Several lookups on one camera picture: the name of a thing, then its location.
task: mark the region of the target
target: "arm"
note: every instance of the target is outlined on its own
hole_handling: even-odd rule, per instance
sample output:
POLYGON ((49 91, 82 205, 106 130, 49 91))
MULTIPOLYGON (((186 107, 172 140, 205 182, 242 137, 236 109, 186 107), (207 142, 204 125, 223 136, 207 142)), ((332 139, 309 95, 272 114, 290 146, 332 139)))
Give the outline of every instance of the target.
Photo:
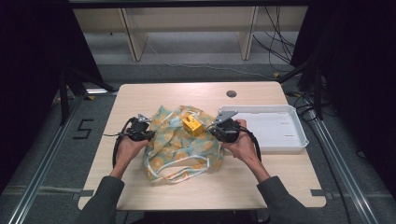
MULTIPOLYGON (((241 126, 247 127, 245 120, 238 120, 241 126)), ((279 177, 271 177, 257 158, 254 145, 247 133, 241 132, 235 143, 223 143, 233 156, 243 161, 256 176, 257 188, 262 194, 271 223, 315 223, 312 215, 299 201, 292 197, 283 186, 279 177)))
POLYGON ((120 142, 117 163, 109 176, 103 177, 95 195, 85 204, 75 223, 115 223, 117 202, 122 193, 124 183, 121 181, 131 160, 147 140, 134 142, 124 136, 120 142))

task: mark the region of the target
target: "floor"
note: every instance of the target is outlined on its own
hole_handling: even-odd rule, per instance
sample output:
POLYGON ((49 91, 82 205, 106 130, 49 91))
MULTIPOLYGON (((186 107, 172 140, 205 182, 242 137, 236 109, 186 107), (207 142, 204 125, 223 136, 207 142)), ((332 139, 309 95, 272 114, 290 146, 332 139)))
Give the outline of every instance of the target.
MULTIPOLYGON (((282 33, 282 35, 290 42, 294 42, 298 33, 289 32, 282 33)), ((266 33, 257 33, 255 36, 266 46, 270 46, 272 43, 272 38, 266 33)), ((282 75, 285 74, 284 71, 292 69, 273 54, 268 54, 268 51, 263 49, 257 41, 252 42, 249 60, 242 61, 235 33, 150 34, 143 57, 138 63, 132 61, 124 34, 86 34, 86 38, 105 81, 113 85, 119 85, 124 80, 125 70, 123 69, 126 68, 135 69, 137 71, 135 78, 142 82, 149 80, 150 77, 140 77, 138 73, 144 73, 152 66, 155 66, 159 73, 176 73, 185 69, 194 74, 199 73, 197 69, 203 69, 202 71, 208 74, 219 71, 219 73, 240 76, 240 78, 266 77, 269 79, 274 78, 275 73, 282 75), (271 69, 257 71, 258 67, 263 66, 271 69)), ((272 49, 285 57, 289 56, 276 41, 272 49)), ((282 86, 284 92, 297 92, 297 81, 298 77, 284 83, 282 86)), ((106 118, 110 113, 114 99, 115 95, 105 94, 96 96, 94 100, 84 99, 80 104, 69 130, 66 132, 62 147, 55 156, 46 178, 24 218, 24 223, 73 223, 74 218, 78 215, 78 193, 85 183, 86 174, 89 172, 96 147, 99 144, 98 139, 106 126, 106 118), (87 122, 92 131, 90 138, 86 141, 78 141, 76 137, 81 133, 77 132, 77 129, 83 119, 92 119, 87 122)), ((291 94, 288 97, 288 102, 296 107, 304 106, 305 102, 298 99, 291 94)), ((370 163, 362 155, 357 154, 359 149, 344 127, 342 120, 336 116, 336 111, 328 106, 324 108, 323 116, 325 127, 332 135, 332 140, 341 152, 347 168, 353 174, 370 204, 377 223, 392 223, 396 220, 396 202, 370 163)), ((35 145, 28 152, 0 197, 0 223, 7 223, 11 218, 24 190, 44 158, 51 139, 59 128, 59 122, 60 104, 55 97, 53 107, 48 114, 48 120, 41 127, 35 145)), ((330 157, 328 149, 326 150, 326 146, 324 146, 323 150, 320 150, 323 141, 320 140, 320 137, 317 138, 311 130, 311 127, 315 130, 315 124, 312 122, 302 122, 302 124, 305 134, 310 140, 307 151, 317 172, 319 182, 327 195, 327 205, 315 209, 320 223, 347 223, 348 217, 351 223, 364 223, 365 219, 361 217, 360 209, 352 200, 353 195, 350 194, 347 183, 343 182, 339 175, 334 161, 330 159, 329 163, 326 162, 326 158, 330 157)), ((142 216, 141 212, 118 212, 117 223, 129 223, 142 216)))

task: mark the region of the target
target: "person's right hand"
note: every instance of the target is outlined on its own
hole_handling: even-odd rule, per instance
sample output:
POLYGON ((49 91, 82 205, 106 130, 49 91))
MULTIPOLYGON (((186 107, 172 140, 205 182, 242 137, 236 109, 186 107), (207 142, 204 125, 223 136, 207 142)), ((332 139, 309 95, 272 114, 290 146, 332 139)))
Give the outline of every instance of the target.
MULTIPOLYGON (((247 127, 247 122, 244 119, 236 119, 235 121, 238 122, 242 127, 247 127)), ((239 138, 236 140, 236 142, 222 143, 222 146, 229 149, 235 158, 243 161, 246 164, 259 161, 253 142, 247 133, 240 132, 239 138)))

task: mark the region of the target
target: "yellow object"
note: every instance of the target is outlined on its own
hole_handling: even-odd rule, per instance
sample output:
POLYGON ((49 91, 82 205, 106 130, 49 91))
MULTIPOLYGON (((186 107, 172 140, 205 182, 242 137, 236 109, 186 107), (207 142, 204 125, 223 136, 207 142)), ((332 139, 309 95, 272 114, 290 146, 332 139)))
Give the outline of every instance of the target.
POLYGON ((183 119, 183 128, 193 137, 198 137, 204 132, 204 125, 200 123, 193 115, 188 115, 183 119))

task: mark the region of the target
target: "wooden table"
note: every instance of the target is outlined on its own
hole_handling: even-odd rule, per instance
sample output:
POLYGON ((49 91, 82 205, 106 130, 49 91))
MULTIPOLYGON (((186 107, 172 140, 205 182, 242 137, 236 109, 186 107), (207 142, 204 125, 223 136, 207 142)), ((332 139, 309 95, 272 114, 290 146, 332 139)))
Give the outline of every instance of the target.
MULTIPOLYGON (((138 113, 151 117, 161 105, 175 109, 193 105, 215 117, 222 105, 286 105, 277 82, 211 82, 130 84, 120 88, 104 133, 118 133, 124 123, 138 113), (227 91, 236 91, 230 98, 227 91)), ((97 189, 112 170, 111 157, 116 137, 103 136, 84 189, 97 189)), ((259 209, 266 204, 258 192, 257 180, 244 163, 230 153, 215 173, 204 173, 175 184, 152 184, 143 167, 143 150, 123 175, 125 188, 119 210, 212 210, 259 209)), ((263 155, 270 175, 278 175, 286 189, 307 207, 321 207, 326 199, 313 197, 311 189, 321 189, 305 149, 298 154, 263 155)), ((90 197, 81 197, 82 208, 90 197)))

